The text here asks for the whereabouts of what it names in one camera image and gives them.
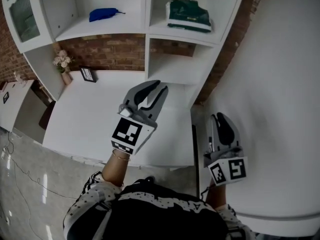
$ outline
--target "white patterned sleeve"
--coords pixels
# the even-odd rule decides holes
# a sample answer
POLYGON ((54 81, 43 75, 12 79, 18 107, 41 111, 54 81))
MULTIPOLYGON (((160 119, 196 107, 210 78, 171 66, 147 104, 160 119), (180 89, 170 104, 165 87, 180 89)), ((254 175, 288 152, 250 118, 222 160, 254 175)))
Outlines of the white patterned sleeve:
POLYGON ((105 181, 100 171, 91 175, 63 220, 64 238, 99 238, 111 215, 111 201, 120 192, 121 188, 105 181))
POLYGON ((226 240, 241 239, 241 240, 253 240, 256 239, 256 235, 247 226, 241 223, 236 216, 234 209, 230 205, 225 204, 215 209, 222 219, 225 221, 228 227, 228 234, 226 240))

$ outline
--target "small black frame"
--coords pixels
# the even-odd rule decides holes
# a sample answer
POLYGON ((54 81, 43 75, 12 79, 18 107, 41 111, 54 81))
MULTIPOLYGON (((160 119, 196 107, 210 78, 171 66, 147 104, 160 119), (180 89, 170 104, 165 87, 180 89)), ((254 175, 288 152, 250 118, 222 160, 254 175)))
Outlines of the small black frame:
POLYGON ((84 81, 96 83, 97 78, 89 66, 79 66, 84 81))
POLYGON ((3 96, 3 104, 5 104, 8 99, 9 99, 9 92, 6 92, 5 95, 3 96))

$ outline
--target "white door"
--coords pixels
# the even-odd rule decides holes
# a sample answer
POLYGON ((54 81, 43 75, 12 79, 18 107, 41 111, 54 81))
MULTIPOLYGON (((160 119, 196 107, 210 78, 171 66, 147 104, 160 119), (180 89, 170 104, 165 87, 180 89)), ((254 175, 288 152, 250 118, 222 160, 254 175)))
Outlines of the white door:
POLYGON ((2 5, 20 53, 54 42, 42 0, 2 0, 2 5))

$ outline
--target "blue object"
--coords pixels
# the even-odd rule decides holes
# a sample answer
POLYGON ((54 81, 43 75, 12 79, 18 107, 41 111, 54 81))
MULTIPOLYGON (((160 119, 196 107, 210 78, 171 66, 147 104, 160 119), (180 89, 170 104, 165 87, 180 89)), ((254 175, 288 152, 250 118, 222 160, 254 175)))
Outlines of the blue object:
POLYGON ((116 9, 116 8, 95 9, 92 12, 90 12, 89 22, 109 19, 118 13, 125 14, 124 12, 118 11, 118 9, 116 9))

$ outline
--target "red brick wall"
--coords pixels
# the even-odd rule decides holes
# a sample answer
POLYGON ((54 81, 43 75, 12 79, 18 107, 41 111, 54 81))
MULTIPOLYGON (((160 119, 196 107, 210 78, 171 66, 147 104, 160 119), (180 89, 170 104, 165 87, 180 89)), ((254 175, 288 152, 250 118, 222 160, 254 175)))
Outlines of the red brick wall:
MULTIPOLYGON (((64 49, 73 57, 71 71, 79 66, 95 70, 145 70, 144 34, 103 34, 59 41, 54 44, 58 52, 64 49)), ((151 53, 192 56, 196 45, 180 41, 152 39, 151 53)))
POLYGON ((15 71, 19 72, 25 80, 37 79, 23 54, 19 53, 10 34, 0 0, 0 81, 16 81, 15 71))
POLYGON ((251 18, 255 14, 260 0, 242 0, 230 32, 221 52, 200 91, 195 104, 203 104, 219 83, 221 77, 232 61, 241 41, 245 37, 251 18))

